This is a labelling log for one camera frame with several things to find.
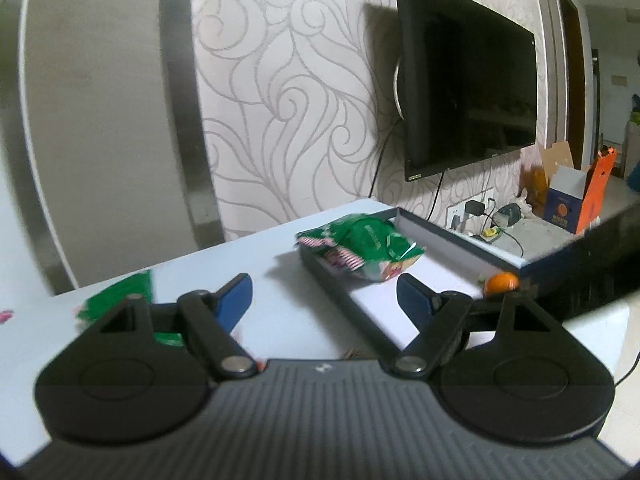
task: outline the wall outlet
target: wall outlet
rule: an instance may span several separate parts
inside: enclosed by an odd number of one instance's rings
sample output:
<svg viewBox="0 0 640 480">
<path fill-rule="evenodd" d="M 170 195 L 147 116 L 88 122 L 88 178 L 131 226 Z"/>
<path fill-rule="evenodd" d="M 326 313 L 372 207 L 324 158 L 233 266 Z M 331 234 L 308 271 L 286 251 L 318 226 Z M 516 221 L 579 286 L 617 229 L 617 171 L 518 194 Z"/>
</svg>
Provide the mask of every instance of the wall outlet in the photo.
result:
<svg viewBox="0 0 640 480">
<path fill-rule="evenodd" d="M 489 211 L 494 207 L 494 202 L 490 201 L 490 198 L 494 197 L 495 187 L 490 187 L 486 191 L 481 191 L 478 194 L 465 198 L 462 202 L 458 202 L 456 205 L 452 205 L 447 208 L 447 224 L 446 228 L 451 229 L 451 223 L 453 222 L 453 217 L 455 215 L 460 216 L 462 222 L 456 229 L 457 231 L 463 231 L 465 227 L 466 220 L 471 216 L 469 213 L 465 213 L 465 204 L 469 200 L 478 200 L 478 202 L 482 202 L 484 204 L 484 212 L 489 214 Z"/>
</svg>

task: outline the power adapter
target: power adapter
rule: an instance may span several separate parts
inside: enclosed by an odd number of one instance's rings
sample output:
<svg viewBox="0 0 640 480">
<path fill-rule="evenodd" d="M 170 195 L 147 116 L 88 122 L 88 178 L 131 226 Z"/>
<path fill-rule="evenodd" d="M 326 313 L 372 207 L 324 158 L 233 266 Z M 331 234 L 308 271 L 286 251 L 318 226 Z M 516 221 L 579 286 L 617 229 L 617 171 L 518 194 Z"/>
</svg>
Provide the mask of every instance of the power adapter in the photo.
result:
<svg viewBox="0 0 640 480">
<path fill-rule="evenodd" d="M 467 200 L 465 203 L 465 213 L 473 216 L 482 216 L 484 214 L 484 204 L 478 200 Z"/>
</svg>

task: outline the orange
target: orange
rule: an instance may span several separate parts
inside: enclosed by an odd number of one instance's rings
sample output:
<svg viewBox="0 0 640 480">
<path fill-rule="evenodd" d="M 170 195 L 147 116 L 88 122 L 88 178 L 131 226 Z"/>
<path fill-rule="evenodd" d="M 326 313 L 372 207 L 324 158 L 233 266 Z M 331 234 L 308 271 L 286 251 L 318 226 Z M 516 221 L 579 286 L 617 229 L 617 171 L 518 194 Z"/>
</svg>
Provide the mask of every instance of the orange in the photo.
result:
<svg viewBox="0 0 640 480">
<path fill-rule="evenodd" d="M 495 276 L 490 277 L 484 283 L 484 296 L 498 294 L 499 292 L 507 292 L 518 288 L 520 280 L 512 272 L 499 272 Z"/>
</svg>

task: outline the swirl pattern wall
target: swirl pattern wall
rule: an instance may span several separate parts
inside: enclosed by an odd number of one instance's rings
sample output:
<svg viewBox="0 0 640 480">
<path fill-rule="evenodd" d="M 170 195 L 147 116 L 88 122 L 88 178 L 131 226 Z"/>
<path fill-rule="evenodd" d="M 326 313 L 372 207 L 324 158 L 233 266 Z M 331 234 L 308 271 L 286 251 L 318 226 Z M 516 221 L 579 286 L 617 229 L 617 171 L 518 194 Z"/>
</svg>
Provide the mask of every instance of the swirl pattern wall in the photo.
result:
<svg viewBox="0 0 640 480">
<path fill-rule="evenodd" d="M 538 57 L 538 140 L 546 74 L 538 0 L 475 0 L 531 30 Z M 200 105 L 228 239 L 366 196 L 398 119 L 392 73 L 400 50 L 396 0 L 192 0 Z M 374 196 L 426 216 L 438 182 L 404 182 L 402 125 Z M 449 171 L 432 220 L 495 187 L 518 190 L 535 146 Z"/>
</svg>

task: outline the metal trim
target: metal trim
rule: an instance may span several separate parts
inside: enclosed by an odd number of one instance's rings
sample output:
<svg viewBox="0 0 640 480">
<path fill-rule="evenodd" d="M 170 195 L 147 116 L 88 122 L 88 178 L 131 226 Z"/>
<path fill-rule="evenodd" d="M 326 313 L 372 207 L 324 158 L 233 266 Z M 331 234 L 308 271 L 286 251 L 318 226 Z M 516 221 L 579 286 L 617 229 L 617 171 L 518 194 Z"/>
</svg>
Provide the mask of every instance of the metal trim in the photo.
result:
<svg viewBox="0 0 640 480">
<path fill-rule="evenodd" d="M 36 262 L 53 293 L 74 290 L 74 278 L 65 266 L 62 249 L 47 222 L 36 175 L 31 167 L 23 106 L 20 100 L 20 27 L 23 0 L 0 0 L 0 135 L 9 180 Z"/>
<path fill-rule="evenodd" d="M 546 147 L 566 139 L 566 54 L 559 0 L 538 0 L 546 57 Z"/>
<path fill-rule="evenodd" d="M 191 0 L 160 0 L 160 41 L 184 193 L 199 249 L 224 243 L 204 141 L 191 30 Z"/>
<path fill-rule="evenodd" d="M 593 136 L 593 145 L 591 146 L 591 156 L 598 158 L 598 152 L 604 144 L 604 136 L 600 132 L 600 54 L 597 48 L 591 49 L 591 65 L 593 70 L 593 92 L 596 99 L 595 117 L 593 118 L 593 128 L 591 135 Z"/>
</svg>

